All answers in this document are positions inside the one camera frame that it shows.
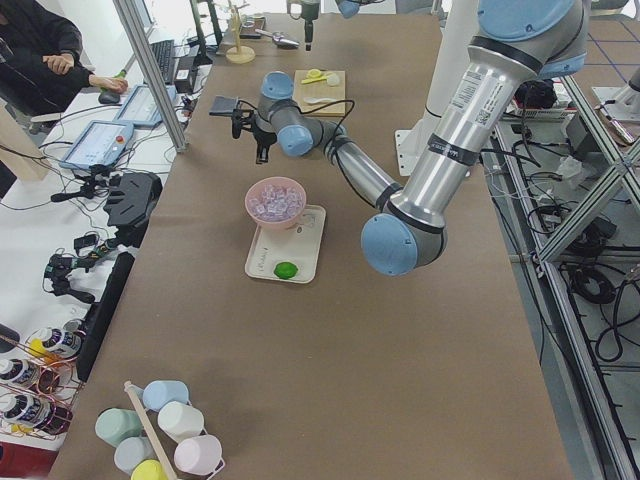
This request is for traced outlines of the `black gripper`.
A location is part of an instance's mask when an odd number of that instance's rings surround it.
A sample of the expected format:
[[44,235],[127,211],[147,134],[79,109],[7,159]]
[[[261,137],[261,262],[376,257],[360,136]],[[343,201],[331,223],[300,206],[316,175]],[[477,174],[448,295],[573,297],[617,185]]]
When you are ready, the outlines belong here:
[[271,124],[258,113],[253,114],[251,132],[256,141],[256,163],[266,164],[269,161],[269,149],[276,143],[276,133]]
[[310,51],[312,49],[314,38],[314,22],[319,18],[319,13],[319,2],[301,3],[301,18],[304,21],[304,43],[306,51]]

